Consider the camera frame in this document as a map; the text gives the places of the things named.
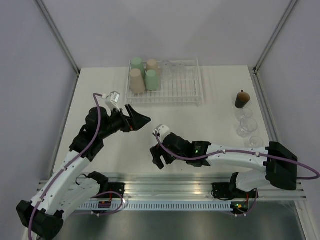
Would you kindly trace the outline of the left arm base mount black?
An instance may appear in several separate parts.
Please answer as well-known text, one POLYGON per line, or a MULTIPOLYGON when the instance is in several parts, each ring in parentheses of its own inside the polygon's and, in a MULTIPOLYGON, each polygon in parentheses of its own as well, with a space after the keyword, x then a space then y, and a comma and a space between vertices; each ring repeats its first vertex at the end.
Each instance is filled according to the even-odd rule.
MULTIPOLYGON (((126 186, 126 184, 123 182, 110 182, 108 184, 108 187, 104 191, 102 191, 101 193, 116 192, 123 197, 125 194, 125 186, 126 186)), ((107 193, 107 194, 99 196, 98 198, 99 199, 107 199, 108 201, 111 201, 113 199, 120 199, 120 197, 114 193, 107 193)))

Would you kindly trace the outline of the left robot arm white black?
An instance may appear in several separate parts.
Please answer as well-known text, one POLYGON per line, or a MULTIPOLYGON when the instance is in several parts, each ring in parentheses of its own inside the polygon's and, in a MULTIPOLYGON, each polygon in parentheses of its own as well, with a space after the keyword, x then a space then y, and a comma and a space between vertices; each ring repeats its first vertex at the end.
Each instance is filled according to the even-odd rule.
POLYGON ((16 211, 22 225, 29 230, 29 238, 36 234, 44 240, 54 239, 65 220, 81 204, 94 196, 104 198, 108 195, 109 179, 96 171, 73 191, 68 190, 102 150, 104 139, 118 131, 138 131, 151 122, 150 117, 136 112, 131 105, 125 105, 125 108, 128 115, 114 107, 111 114, 104 107, 91 108, 60 168, 31 200, 18 203, 16 211))

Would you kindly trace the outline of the dark brown mug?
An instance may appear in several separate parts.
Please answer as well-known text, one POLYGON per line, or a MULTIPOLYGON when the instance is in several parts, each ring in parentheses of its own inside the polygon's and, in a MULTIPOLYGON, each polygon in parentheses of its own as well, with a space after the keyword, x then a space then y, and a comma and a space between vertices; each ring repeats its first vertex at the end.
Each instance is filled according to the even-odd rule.
POLYGON ((250 100, 251 96, 244 90, 241 90, 236 96, 234 105, 237 109, 243 109, 250 100))

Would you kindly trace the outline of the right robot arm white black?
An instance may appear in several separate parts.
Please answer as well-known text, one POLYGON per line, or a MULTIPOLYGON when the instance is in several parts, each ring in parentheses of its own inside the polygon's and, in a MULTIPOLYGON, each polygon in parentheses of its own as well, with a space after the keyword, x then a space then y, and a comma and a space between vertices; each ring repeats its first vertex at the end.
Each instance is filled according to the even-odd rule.
POLYGON ((150 153, 153 164, 160 170, 175 160, 196 168, 215 165, 246 168, 247 172, 231 175, 228 192, 233 198, 266 186, 287 191, 297 189, 298 158, 275 141, 271 141, 267 147, 233 149, 208 141, 189 142, 170 133, 150 148, 150 153))

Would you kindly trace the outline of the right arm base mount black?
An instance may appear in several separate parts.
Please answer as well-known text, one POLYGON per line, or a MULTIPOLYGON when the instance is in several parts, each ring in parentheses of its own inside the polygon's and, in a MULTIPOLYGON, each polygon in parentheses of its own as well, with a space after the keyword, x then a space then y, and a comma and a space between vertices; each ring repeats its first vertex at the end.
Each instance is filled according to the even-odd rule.
POLYGON ((242 190, 229 189, 229 183, 227 182, 214 182, 211 184, 212 190, 211 195, 214 199, 222 200, 222 201, 231 201, 234 199, 254 199, 256 197, 256 190, 251 190, 249 192, 245 192, 242 190))

